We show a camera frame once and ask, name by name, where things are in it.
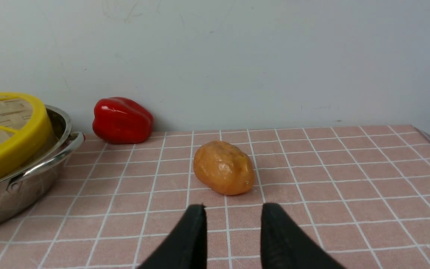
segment yellow rim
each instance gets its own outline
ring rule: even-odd
[[[7,150],[12,150],[26,140],[26,136],[24,135],[25,133],[35,133],[38,131],[41,124],[47,119],[46,107],[44,106],[44,103],[36,97],[24,93],[0,92],[0,96],[3,96],[0,100],[21,98],[29,102],[32,106],[32,116],[27,124],[19,131],[10,131],[14,133],[14,136],[0,144],[1,147],[6,148]],[[4,154],[5,151],[0,151],[0,156]]]

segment white grout line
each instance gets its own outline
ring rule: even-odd
[[[97,161],[100,159],[100,157],[101,157],[101,156],[102,156],[102,154],[104,153],[104,151],[105,151],[106,147],[107,147],[107,144],[106,144],[106,145],[104,145],[104,148],[102,148],[101,152],[99,153],[99,156],[97,157],[96,161],[94,162],[94,165],[92,166],[91,171],[90,171],[90,172],[89,172],[89,174],[87,175],[87,179],[89,179],[89,178],[91,177],[92,173],[94,172],[94,169],[96,168]],[[46,253],[44,254],[44,257],[43,257],[43,259],[41,260],[41,263],[39,264],[39,267],[38,267],[38,268],[41,268],[41,267],[43,266],[44,262],[46,262],[46,259],[47,259],[47,257],[49,256],[49,253],[51,252],[51,249],[53,248],[53,246],[54,246],[54,243],[55,243],[56,239],[59,237],[59,234],[61,233],[61,230],[62,230],[62,229],[63,229],[63,227],[64,227],[64,224],[65,224],[65,222],[66,222],[66,220],[67,220],[67,217],[70,215],[70,212],[71,212],[72,207],[74,206],[74,204],[75,204],[75,202],[77,201],[78,197],[79,197],[79,196],[80,196],[80,194],[82,193],[82,190],[84,189],[85,184],[87,183],[87,179],[86,179],[86,180],[84,180],[84,183],[82,184],[81,189],[79,189],[79,191],[78,191],[78,193],[77,193],[77,196],[74,198],[74,200],[73,200],[73,201],[72,201],[72,203],[70,204],[69,208],[67,209],[66,215],[64,216],[63,221],[61,222],[61,225],[59,225],[59,229],[57,230],[56,235],[54,236],[54,238],[53,238],[53,240],[52,240],[52,242],[51,242],[51,245],[49,245],[49,248],[47,249]]]
[[[39,204],[39,201],[32,206],[31,210],[29,210],[28,215],[31,214],[34,211],[34,209],[36,208],[36,206],[38,206],[38,204]],[[0,261],[3,258],[4,254],[6,253],[7,249],[9,248],[10,244],[14,241],[14,238],[16,238],[16,235],[19,232],[19,229],[21,228],[21,226],[24,223],[24,221],[25,221],[25,218],[23,218],[22,221],[19,222],[19,225],[17,226],[16,230],[14,230],[14,233],[12,234],[11,238],[9,239],[9,241],[5,242],[6,245],[5,245],[4,249],[2,250],[2,252],[0,254]]]
[[[341,141],[341,139],[339,139],[339,141],[341,142],[341,144],[346,148],[346,145],[343,143],[343,141]],[[386,158],[386,160],[390,160],[387,155],[379,149],[379,151],[381,152],[382,155],[384,155],[384,157]],[[358,168],[361,170],[361,172],[363,172],[363,175],[369,179],[369,176],[367,175],[367,173],[365,172],[365,170],[363,170],[363,167],[361,167],[361,165],[357,162],[357,160],[354,158],[354,156],[349,153],[349,155],[353,158],[353,160],[355,161],[355,164],[358,166]],[[377,189],[376,185],[369,180],[369,183],[372,185],[372,187],[374,188],[374,190],[376,191],[377,195],[379,195],[379,197],[382,198],[382,201],[384,202],[384,205],[387,206],[387,208],[389,209],[389,211],[391,212],[391,214],[394,216],[394,218],[396,219],[396,221],[399,223],[399,225],[401,226],[401,228],[403,229],[403,231],[409,236],[409,238],[411,239],[411,241],[418,247],[419,252],[421,252],[421,254],[423,255],[423,257],[425,258],[425,260],[428,262],[429,266],[430,266],[430,260],[427,257],[427,255],[425,254],[425,252],[421,249],[421,247],[419,247],[418,243],[416,242],[416,240],[413,238],[413,236],[409,233],[409,231],[407,230],[407,228],[404,226],[404,224],[399,220],[398,216],[396,215],[396,213],[394,212],[394,210],[391,208],[391,206],[389,205],[389,203],[386,201],[386,199],[384,199],[384,197],[382,196],[381,192],[379,191],[379,189]]]
[[[107,208],[107,211],[106,211],[106,215],[104,216],[104,218],[102,220],[102,223],[101,223],[101,226],[99,228],[99,232],[97,233],[96,241],[92,245],[92,249],[91,249],[91,252],[89,254],[89,258],[87,259],[87,262],[85,264],[86,267],[88,267],[89,264],[91,263],[92,256],[94,255],[94,251],[96,250],[96,247],[97,247],[97,243],[99,242],[99,238],[101,237],[102,231],[104,230],[104,226],[106,225],[106,221],[107,221],[107,218],[109,216],[110,210],[112,209],[112,204],[114,203],[114,200],[116,199],[116,194],[117,194],[117,192],[119,190],[119,187],[121,186],[121,182],[122,182],[123,176],[125,174],[125,171],[127,170],[127,167],[128,167],[128,164],[129,164],[128,160],[130,160],[130,157],[132,157],[133,153],[134,153],[133,150],[130,151],[129,157],[128,157],[127,162],[126,162],[126,165],[124,166],[124,169],[122,170],[121,176],[119,177],[119,180],[117,182],[117,187],[114,190],[114,193],[112,194],[112,197],[111,197],[110,203],[109,203],[109,207]]]
[[[222,130],[218,131],[219,139],[222,141]],[[225,225],[227,226],[227,248],[228,248],[228,267],[229,269],[233,269],[233,263],[232,263],[232,245],[230,240],[230,223],[228,221],[228,201],[227,196],[223,196],[224,202],[225,202]]]
[[[306,133],[306,131],[303,129],[303,132],[305,133],[306,137],[308,137],[308,134]],[[309,144],[314,148],[313,143],[311,142],[311,140],[308,138]],[[330,178],[331,183],[333,184],[334,188],[336,189],[336,191],[338,192],[339,197],[341,198],[341,201],[343,202],[343,204],[345,205],[346,209],[348,210],[348,213],[350,214],[351,218],[353,219],[353,221],[355,222],[355,226],[358,228],[359,233],[361,234],[361,236],[363,237],[363,240],[367,246],[368,249],[370,249],[372,256],[374,257],[377,265],[379,266],[379,268],[383,268],[383,266],[381,265],[381,262],[379,261],[376,253],[374,252],[374,250],[371,247],[371,244],[369,244],[369,241],[366,238],[366,235],[364,234],[363,230],[361,229],[358,221],[355,218],[355,215],[353,214],[353,212],[351,211],[351,209],[348,206],[348,203],[346,203],[345,198],[343,198],[343,195],[341,194],[341,191],[338,189],[338,186],[336,185],[336,183],[333,180],[333,177],[331,176],[330,172],[328,171],[328,169],[326,168],[326,166],[324,165],[323,160],[321,159],[320,155],[318,154],[318,152],[315,152],[316,156],[318,157],[318,160],[321,162],[321,165],[324,168],[324,171],[328,174],[328,177]]]
[[[404,142],[406,143],[406,140],[404,140],[401,136],[398,135],[398,137]],[[419,157],[422,157],[419,152],[417,152],[413,147],[411,147],[411,150],[413,150],[414,152],[416,152],[417,155],[419,155]],[[401,174],[401,176],[404,177],[404,179],[411,185],[411,187],[416,191],[416,193],[420,196],[420,192],[418,191],[418,189],[416,189],[416,187],[414,186],[414,184],[407,179],[404,174],[401,173],[401,171],[398,169],[399,173]],[[423,199],[423,201],[430,207],[430,203],[426,200],[426,198],[424,198],[423,196],[421,196],[421,199]]]
[[[281,140],[280,140],[280,136],[278,136],[278,132],[277,132],[277,131],[275,131],[275,134],[276,134],[276,137],[278,138],[278,143],[280,144],[281,151],[283,152],[283,155],[285,156],[285,162],[286,162],[286,165],[290,166],[290,161],[288,160],[288,157],[287,157],[287,155],[286,155],[286,153],[285,153],[285,148],[283,148],[283,143],[282,143],[282,142],[281,142]],[[293,181],[294,181],[295,183],[297,183],[297,179],[296,179],[296,177],[295,177],[295,173],[293,172],[293,169],[292,169],[292,168],[290,168],[290,172],[291,172],[291,174],[292,174]],[[298,190],[298,192],[299,192],[299,194],[300,194],[300,198],[302,199],[302,204],[304,205],[304,208],[305,208],[306,213],[307,213],[307,215],[308,215],[309,221],[310,221],[310,222],[311,222],[311,224],[313,225],[313,230],[314,230],[314,233],[316,234],[316,238],[317,238],[317,240],[318,240],[318,243],[320,244],[320,247],[321,247],[321,248],[324,248],[324,247],[323,247],[323,242],[321,241],[320,234],[318,233],[318,230],[317,230],[317,229],[316,229],[316,227],[314,226],[313,217],[311,216],[311,213],[309,212],[308,205],[306,204],[306,201],[305,201],[304,196],[303,196],[303,194],[302,194],[302,191],[301,191],[301,189],[300,189],[300,185],[296,184],[296,189]]]
[[[140,236],[144,235],[145,225],[147,224],[147,218],[149,216],[149,209],[150,209],[150,202],[152,201],[152,196],[153,196],[154,189],[155,189],[155,182],[157,180],[157,175],[159,174],[160,159],[162,159],[162,153],[163,153],[163,148],[165,145],[165,139],[166,138],[167,138],[167,132],[165,132],[165,135],[164,135],[163,141],[162,141],[162,148],[160,148],[159,162],[157,163],[157,169],[155,170],[154,182],[152,183],[152,189],[150,190],[149,201],[147,202],[147,209],[145,210],[144,222],[142,223],[142,229],[140,230]],[[138,258],[138,254],[140,252],[141,244],[142,244],[142,240],[139,239],[139,241],[137,242],[137,250],[135,252],[134,261],[133,261],[133,265],[132,265],[133,269],[135,269],[135,266],[137,264],[137,258]]]
[[[187,200],[186,200],[186,208],[189,206],[190,204],[190,181],[191,181],[191,169],[192,169],[192,164],[193,164],[193,131],[191,133],[191,146],[190,146],[190,162],[188,165],[188,187],[187,187]]]
[[[258,171],[258,165],[256,164],[256,158],[254,157],[255,153],[253,151],[253,145],[251,143],[251,137],[250,137],[249,130],[246,130],[246,133],[248,135],[248,142],[250,143],[250,149],[251,149],[251,153],[253,156],[253,165],[255,168],[256,178],[258,179],[258,187],[260,188],[261,198],[263,199],[263,203],[266,203],[267,201],[265,199],[265,192],[263,191],[263,185],[261,185],[260,172]]]

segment metal handle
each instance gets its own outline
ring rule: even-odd
[[[23,172],[20,176],[18,176],[15,179],[12,179],[9,185],[7,186],[7,192],[11,194],[15,194],[19,191],[19,188],[22,184],[22,182],[27,179],[28,177],[32,177],[34,175],[37,175],[39,173],[42,173],[58,164],[60,164],[63,160],[65,160],[69,155],[71,155],[73,152],[75,152],[84,142],[85,137],[84,134],[81,132],[75,132],[71,133],[69,137],[66,139],[64,144],[68,144],[66,148],[61,150],[57,155],[50,158],[49,160],[46,160],[44,162],[41,162],[34,167],[31,167],[29,170],[26,170]]]

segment stainless steel pot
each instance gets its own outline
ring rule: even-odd
[[[46,110],[59,141],[46,155],[0,180],[0,223],[43,196],[58,178],[63,161],[84,141],[82,133],[71,133],[69,115],[48,105]]]

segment red bell pepper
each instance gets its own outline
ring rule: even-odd
[[[111,144],[142,143],[152,133],[153,121],[152,114],[131,99],[111,97],[96,103],[92,130]]]

